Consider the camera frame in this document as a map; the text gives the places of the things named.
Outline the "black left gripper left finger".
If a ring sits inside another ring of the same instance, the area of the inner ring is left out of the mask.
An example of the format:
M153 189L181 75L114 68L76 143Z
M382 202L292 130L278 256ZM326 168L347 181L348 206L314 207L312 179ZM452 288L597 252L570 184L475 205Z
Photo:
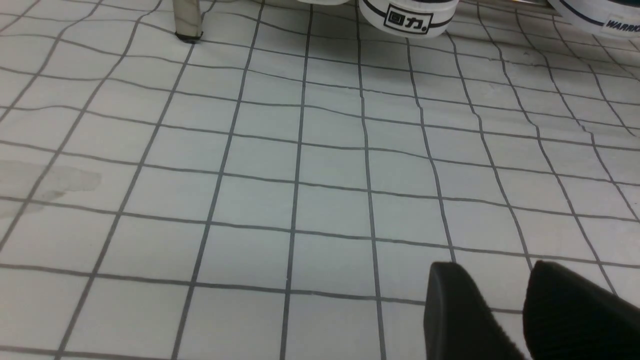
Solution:
M524 360L473 278L455 262L430 265L423 335L428 360Z

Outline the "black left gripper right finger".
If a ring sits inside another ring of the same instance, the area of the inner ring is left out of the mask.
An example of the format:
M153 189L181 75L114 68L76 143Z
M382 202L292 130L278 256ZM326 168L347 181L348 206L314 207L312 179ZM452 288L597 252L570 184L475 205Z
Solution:
M571 269L538 260L522 312L534 360L637 360L640 310Z

